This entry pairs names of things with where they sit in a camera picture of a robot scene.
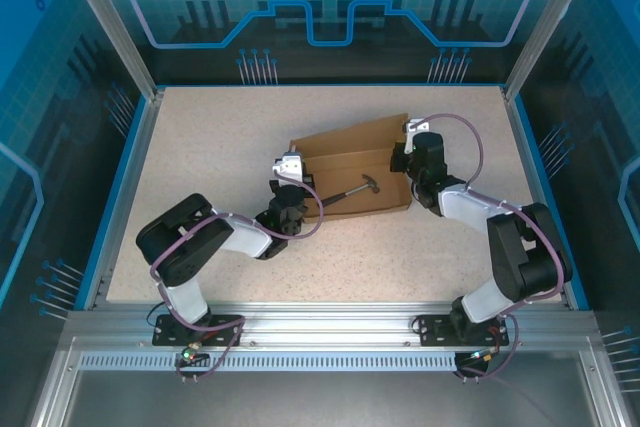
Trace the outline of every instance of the hammer head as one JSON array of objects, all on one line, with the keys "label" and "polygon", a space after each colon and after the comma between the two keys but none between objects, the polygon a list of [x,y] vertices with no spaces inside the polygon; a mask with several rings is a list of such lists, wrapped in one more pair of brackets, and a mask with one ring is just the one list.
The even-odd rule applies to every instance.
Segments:
[{"label": "hammer head", "polygon": [[378,184],[375,180],[365,174],[362,174],[362,178],[367,181],[367,185],[371,187],[371,190],[373,190],[374,194],[380,192],[380,187],[378,187]]}]

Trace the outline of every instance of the hammer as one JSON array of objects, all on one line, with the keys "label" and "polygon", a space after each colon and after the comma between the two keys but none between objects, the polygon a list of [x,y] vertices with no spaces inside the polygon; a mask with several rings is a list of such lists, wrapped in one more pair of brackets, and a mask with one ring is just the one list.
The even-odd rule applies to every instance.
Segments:
[{"label": "hammer", "polygon": [[374,194],[377,194],[378,192],[380,192],[380,187],[378,187],[378,184],[376,183],[375,180],[373,180],[371,177],[365,174],[362,174],[362,178],[367,181],[366,184],[361,185],[360,187],[356,187],[355,189],[351,189],[347,192],[342,192],[341,194],[332,195],[331,197],[324,199],[322,201],[322,206],[327,207],[331,204],[335,204],[337,201],[342,200],[345,197],[348,197],[349,195],[355,194],[356,192],[360,192],[361,190],[368,189],[368,188],[371,188]]}]

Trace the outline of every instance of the ventilation slots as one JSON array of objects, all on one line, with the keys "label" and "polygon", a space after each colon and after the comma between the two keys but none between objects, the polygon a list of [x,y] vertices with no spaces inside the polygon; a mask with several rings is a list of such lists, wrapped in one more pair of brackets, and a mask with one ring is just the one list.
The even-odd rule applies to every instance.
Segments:
[{"label": "ventilation slots", "polygon": [[[83,353],[81,370],[171,371],[180,354],[174,352]],[[219,353],[198,364],[183,369],[185,372],[207,370]],[[361,353],[361,352],[234,352],[220,366],[220,370],[233,371],[454,371],[453,352]]]}]

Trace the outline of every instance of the speckled tabletop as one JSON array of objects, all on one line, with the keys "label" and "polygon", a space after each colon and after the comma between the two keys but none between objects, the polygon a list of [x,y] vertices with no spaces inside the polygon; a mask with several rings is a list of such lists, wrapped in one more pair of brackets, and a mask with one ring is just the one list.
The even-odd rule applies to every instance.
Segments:
[{"label": "speckled tabletop", "polygon": [[[531,201],[498,87],[171,87],[107,300],[159,299],[135,237],[187,195],[200,192],[219,211],[254,216],[272,197],[271,165],[290,139],[403,112],[467,117],[485,147],[475,187],[517,203]],[[468,178],[478,161],[473,135],[453,120],[435,121],[432,128],[444,136],[450,172]],[[219,251],[199,279],[210,301],[414,302],[453,300],[490,275],[486,238],[414,202],[405,212],[327,222],[267,262]]]}]

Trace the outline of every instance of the cardboard box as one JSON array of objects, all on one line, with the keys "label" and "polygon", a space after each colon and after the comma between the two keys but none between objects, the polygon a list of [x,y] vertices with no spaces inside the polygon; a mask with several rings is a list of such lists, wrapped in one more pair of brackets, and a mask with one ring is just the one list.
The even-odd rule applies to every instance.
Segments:
[{"label": "cardboard box", "polygon": [[[393,146],[404,140],[402,125],[408,118],[408,114],[395,115],[291,141],[290,149],[295,146],[302,154],[321,199],[363,185],[366,181],[362,174],[372,177],[380,188],[377,194],[366,189],[328,206],[324,220],[409,208],[411,191],[406,175],[389,171]],[[309,210],[305,222],[313,223],[318,218],[318,206],[314,199],[307,199],[306,205]]]}]

